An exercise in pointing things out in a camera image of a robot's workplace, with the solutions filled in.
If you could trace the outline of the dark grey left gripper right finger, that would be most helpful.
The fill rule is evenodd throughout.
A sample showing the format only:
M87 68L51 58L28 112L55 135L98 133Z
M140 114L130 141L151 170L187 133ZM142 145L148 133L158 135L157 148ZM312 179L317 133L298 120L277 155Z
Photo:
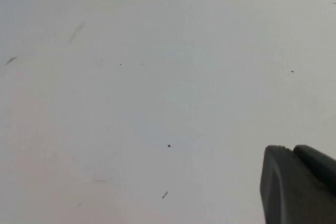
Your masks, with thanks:
M293 152L316 179L335 196L335 159L308 145L297 145Z

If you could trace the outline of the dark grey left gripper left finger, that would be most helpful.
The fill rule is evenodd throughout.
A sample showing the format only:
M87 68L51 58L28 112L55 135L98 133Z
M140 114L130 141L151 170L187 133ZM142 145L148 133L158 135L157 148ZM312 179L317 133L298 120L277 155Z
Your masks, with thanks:
M335 196L283 146L265 148L260 195L266 223L335 223Z

